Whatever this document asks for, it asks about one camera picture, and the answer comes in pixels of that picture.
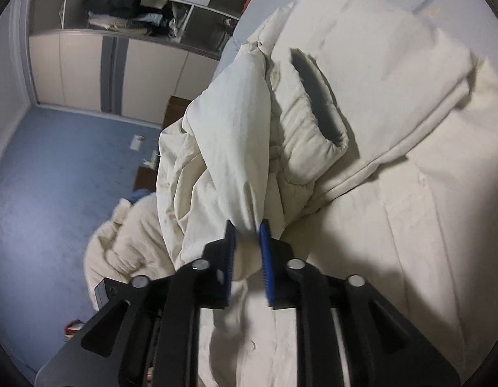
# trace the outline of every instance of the white baseboard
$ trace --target white baseboard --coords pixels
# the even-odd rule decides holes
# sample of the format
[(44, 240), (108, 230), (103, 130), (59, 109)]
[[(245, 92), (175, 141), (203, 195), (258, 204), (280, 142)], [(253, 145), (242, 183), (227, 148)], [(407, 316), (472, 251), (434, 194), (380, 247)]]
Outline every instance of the white baseboard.
[(39, 104), (38, 106), (40, 108), (43, 108), (43, 109), (52, 109), (52, 110), (60, 110), (61, 112), (79, 113), (81, 115), (102, 117), (105, 119), (112, 119), (113, 121), (127, 122), (127, 123), (134, 124), (134, 125), (146, 126), (148, 128), (163, 129), (162, 125), (158, 125), (158, 124), (155, 124), (153, 122), (142, 121), (139, 119), (132, 119), (130, 117), (120, 116), (120, 115), (116, 115), (114, 113), (101, 112), (98, 110), (74, 109), (74, 108), (67, 108), (66, 106), (58, 106), (58, 105), (54, 105), (54, 104)]
[(17, 111), (15, 117), (9, 122), (7, 128), (3, 131), (2, 137), (0, 138), (0, 160), (9, 145), (10, 140), (16, 132), (17, 126), (20, 124), (21, 120), (25, 117), (26, 113), (30, 108), (29, 104), (26, 104), (20, 110)]

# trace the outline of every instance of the blue floor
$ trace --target blue floor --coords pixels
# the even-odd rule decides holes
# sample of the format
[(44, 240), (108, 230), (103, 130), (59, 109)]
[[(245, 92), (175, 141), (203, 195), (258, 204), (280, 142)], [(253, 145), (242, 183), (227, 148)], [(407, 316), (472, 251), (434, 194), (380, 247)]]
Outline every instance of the blue floor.
[[(129, 149), (134, 134), (146, 139)], [(0, 163), (0, 342), (25, 375), (93, 314), (83, 272), (90, 235), (127, 196), (159, 130), (32, 108)]]

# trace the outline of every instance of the silver screw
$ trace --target silver screw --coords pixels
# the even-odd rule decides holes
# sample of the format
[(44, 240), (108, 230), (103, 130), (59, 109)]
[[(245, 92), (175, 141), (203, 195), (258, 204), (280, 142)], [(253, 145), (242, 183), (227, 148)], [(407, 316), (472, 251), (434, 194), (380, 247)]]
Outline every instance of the silver screw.
[(131, 279), (134, 288), (145, 288), (150, 283), (150, 279), (145, 275), (138, 275)]
[(291, 259), (287, 262), (287, 266), (290, 269), (302, 269), (305, 267), (305, 263), (301, 259)]
[(348, 278), (348, 282), (350, 285), (359, 287), (359, 286), (363, 286), (366, 283), (366, 280), (360, 275), (351, 275)]
[(197, 259), (193, 262), (191, 267), (194, 268), (194, 270), (204, 270), (209, 268), (209, 262), (206, 259)]

